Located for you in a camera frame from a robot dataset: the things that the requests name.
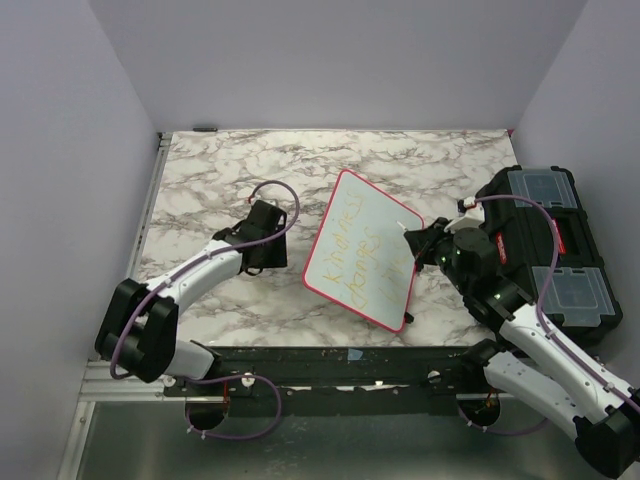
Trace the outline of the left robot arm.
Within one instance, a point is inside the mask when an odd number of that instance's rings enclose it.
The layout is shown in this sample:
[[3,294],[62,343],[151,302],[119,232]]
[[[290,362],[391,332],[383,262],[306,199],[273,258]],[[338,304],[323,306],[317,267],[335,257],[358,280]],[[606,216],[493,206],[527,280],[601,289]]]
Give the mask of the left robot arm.
[[257,200],[245,219],[215,233],[179,266],[143,282],[120,282],[95,340],[112,378],[151,383],[163,375],[182,377],[197,393],[214,393],[222,380],[217,355],[198,342],[179,340],[178,320],[205,294],[243,272],[285,267],[286,220],[284,210]]

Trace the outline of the pink framed whiteboard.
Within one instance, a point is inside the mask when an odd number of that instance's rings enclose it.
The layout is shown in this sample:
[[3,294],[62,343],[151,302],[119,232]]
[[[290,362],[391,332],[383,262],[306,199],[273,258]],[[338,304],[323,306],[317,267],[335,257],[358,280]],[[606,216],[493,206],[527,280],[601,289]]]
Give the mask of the pink framed whiteboard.
[[393,333],[403,330],[415,266],[404,231],[423,217],[355,172],[337,177],[302,273],[310,291]]

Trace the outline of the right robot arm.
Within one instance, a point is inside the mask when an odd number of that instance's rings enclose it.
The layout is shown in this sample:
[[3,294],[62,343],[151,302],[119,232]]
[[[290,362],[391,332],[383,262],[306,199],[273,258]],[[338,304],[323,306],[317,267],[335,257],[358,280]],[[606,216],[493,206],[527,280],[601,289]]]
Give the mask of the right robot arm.
[[479,228],[452,233],[438,219],[404,232],[418,269],[436,266],[469,313],[535,362],[534,367],[483,340],[467,353],[460,379],[519,399],[560,428],[598,473],[616,479],[639,459],[639,391],[582,350],[499,272],[496,245]]

